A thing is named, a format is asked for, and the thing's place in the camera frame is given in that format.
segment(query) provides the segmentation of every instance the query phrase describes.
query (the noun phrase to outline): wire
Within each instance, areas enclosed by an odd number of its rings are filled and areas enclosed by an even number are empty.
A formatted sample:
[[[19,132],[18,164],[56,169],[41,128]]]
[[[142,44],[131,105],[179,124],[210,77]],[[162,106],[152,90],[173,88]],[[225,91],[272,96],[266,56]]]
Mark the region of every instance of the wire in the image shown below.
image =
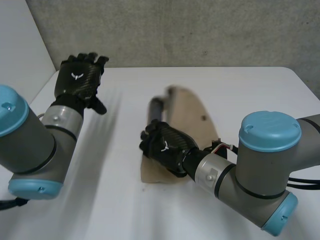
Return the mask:
[[[320,180],[300,179],[294,177],[289,177],[289,181],[304,184],[320,184]]]
[[[0,211],[11,209],[14,207],[21,207],[23,205],[26,205],[28,203],[28,199],[17,197],[13,200],[1,200],[0,201]]]
[[[212,154],[216,153],[216,152],[219,150],[219,148],[221,148],[222,146],[225,147],[226,149],[230,149],[230,150],[232,150],[232,148],[233,148],[233,145],[228,145],[228,144],[225,144],[225,143],[220,143],[218,146],[216,146],[216,147],[211,151],[211,153],[212,153]]]
[[[288,183],[287,187],[302,189],[302,190],[320,190],[320,184],[300,185]]]

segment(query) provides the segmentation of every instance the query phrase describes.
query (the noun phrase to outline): robot finger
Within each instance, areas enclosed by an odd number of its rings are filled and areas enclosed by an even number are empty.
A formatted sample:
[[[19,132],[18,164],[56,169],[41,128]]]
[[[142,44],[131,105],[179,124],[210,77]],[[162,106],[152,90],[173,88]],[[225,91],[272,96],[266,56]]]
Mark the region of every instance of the robot finger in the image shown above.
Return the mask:
[[[86,58],[87,54],[86,53],[79,53],[76,59],[81,62]]]
[[[90,52],[84,59],[85,62],[93,64],[97,58],[98,54],[95,52]]]

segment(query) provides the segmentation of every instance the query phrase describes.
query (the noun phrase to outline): gray concrete wall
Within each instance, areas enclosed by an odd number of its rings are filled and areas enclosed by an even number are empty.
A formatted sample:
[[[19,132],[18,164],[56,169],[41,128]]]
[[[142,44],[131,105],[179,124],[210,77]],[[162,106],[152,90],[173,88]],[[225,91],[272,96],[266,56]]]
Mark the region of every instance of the gray concrete wall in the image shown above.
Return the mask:
[[[96,51],[109,67],[283,66],[320,97],[320,0],[26,0],[58,69]]]

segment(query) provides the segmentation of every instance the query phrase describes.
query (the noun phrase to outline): black cable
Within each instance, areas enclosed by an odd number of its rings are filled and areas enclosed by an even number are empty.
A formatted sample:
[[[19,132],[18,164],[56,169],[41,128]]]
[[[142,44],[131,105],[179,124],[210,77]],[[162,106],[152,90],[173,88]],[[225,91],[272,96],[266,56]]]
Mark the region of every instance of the black cable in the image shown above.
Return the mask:
[[[320,184],[299,185],[288,183],[287,187],[302,189],[302,190],[320,190]]]
[[[289,177],[289,181],[296,183],[304,183],[304,184],[320,184],[320,180],[311,180],[311,179],[301,179]]]
[[[13,199],[13,200],[1,200],[0,211],[11,209],[14,207],[21,207],[23,205],[26,205],[28,201],[29,201],[28,199],[23,199],[20,197],[17,197],[16,199]]]

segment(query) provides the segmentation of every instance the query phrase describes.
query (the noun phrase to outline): light blue joint cap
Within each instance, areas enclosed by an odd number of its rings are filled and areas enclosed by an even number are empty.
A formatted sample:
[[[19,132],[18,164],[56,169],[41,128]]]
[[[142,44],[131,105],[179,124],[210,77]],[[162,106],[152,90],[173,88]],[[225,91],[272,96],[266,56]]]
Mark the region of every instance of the light blue joint cap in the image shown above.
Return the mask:
[[[17,178],[9,181],[9,192],[23,199],[48,200],[59,195],[63,184],[57,181]]]
[[[293,147],[301,135],[300,125],[292,116],[278,111],[257,111],[242,120],[239,140],[251,150],[273,153]]]
[[[266,231],[272,236],[279,236],[282,229],[287,225],[288,218],[295,211],[297,205],[297,197],[292,192],[289,192],[288,196],[286,196],[280,206],[262,226],[261,230]]]
[[[29,106],[13,88],[0,84],[0,137],[19,128],[27,119]]]

